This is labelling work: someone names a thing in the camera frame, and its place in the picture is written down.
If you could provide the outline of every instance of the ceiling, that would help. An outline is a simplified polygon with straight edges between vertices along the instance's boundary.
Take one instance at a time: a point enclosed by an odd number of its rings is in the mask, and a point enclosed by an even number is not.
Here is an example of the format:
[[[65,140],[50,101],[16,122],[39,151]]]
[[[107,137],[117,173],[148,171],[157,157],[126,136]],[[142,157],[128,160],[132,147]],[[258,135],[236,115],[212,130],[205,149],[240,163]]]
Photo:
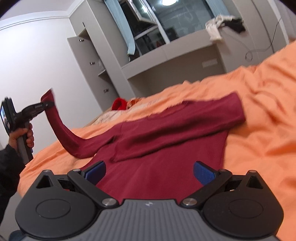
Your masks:
[[[44,11],[66,11],[74,0],[20,0],[1,20],[27,13]]]

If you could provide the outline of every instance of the orange blanket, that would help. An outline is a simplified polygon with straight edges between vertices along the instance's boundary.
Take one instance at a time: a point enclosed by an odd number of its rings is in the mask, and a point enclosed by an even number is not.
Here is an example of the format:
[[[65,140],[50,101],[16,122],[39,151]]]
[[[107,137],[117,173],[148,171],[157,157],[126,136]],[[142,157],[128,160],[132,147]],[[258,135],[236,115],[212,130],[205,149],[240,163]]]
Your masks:
[[[76,129],[90,138],[122,121],[136,120],[162,112],[183,100],[221,98],[236,91],[243,103],[247,121],[231,130],[227,139],[224,167],[234,174],[257,170],[284,209],[284,222],[278,232],[283,241],[296,240],[296,43],[269,57],[259,66],[240,67],[202,82],[172,86],[144,98],[130,110],[108,123]],[[88,163],[77,160],[59,142],[39,152],[21,173],[18,187],[23,196],[44,169],[55,174]]]

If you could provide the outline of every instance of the blue curtain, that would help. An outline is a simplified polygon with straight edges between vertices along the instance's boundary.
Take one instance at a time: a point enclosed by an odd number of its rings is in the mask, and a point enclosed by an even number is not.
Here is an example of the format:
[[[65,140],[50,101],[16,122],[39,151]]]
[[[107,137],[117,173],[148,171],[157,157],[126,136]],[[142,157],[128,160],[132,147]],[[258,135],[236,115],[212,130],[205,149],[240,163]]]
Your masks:
[[[135,53],[135,40],[133,39],[133,34],[128,21],[123,13],[123,10],[117,0],[104,0],[107,8],[112,14],[125,42],[128,47],[128,54],[134,55]]]
[[[227,7],[222,0],[206,0],[206,2],[215,17],[217,17],[218,15],[230,15]]]

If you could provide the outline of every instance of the human hand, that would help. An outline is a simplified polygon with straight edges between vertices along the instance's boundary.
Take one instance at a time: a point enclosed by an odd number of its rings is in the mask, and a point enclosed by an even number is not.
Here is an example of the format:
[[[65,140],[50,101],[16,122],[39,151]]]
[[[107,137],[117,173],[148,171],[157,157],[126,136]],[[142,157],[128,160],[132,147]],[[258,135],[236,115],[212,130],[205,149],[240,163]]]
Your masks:
[[[17,151],[17,138],[27,133],[27,145],[30,148],[34,147],[34,136],[32,131],[32,124],[29,124],[29,129],[27,128],[18,128],[14,132],[9,134],[8,144]]]

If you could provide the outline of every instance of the white logo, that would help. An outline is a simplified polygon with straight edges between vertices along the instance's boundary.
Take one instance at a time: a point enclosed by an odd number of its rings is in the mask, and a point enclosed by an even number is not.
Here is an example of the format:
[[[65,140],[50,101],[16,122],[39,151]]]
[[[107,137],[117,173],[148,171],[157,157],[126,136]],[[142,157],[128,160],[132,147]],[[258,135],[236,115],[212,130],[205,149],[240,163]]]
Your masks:
[[[153,202],[148,202],[148,203],[145,203],[146,206],[150,207],[151,205],[153,205],[154,203]]]

